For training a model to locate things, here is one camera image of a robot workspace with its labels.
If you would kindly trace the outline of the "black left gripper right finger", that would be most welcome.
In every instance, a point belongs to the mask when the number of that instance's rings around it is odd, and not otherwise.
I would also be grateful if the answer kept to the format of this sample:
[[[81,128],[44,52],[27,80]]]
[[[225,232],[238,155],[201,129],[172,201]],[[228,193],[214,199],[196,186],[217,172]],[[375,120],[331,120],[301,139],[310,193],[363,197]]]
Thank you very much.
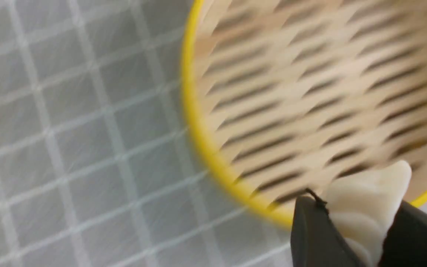
[[[402,201],[385,238],[380,267],[427,267],[427,213]]]

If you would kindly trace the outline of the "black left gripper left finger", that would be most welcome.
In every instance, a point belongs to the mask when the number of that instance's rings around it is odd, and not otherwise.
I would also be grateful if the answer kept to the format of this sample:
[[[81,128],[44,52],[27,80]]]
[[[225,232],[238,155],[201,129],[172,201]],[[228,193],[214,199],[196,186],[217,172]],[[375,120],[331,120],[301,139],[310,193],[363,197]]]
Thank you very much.
[[[295,200],[290,233],[295,267],[364,267],[333,225],[327,202],[312,189]]]

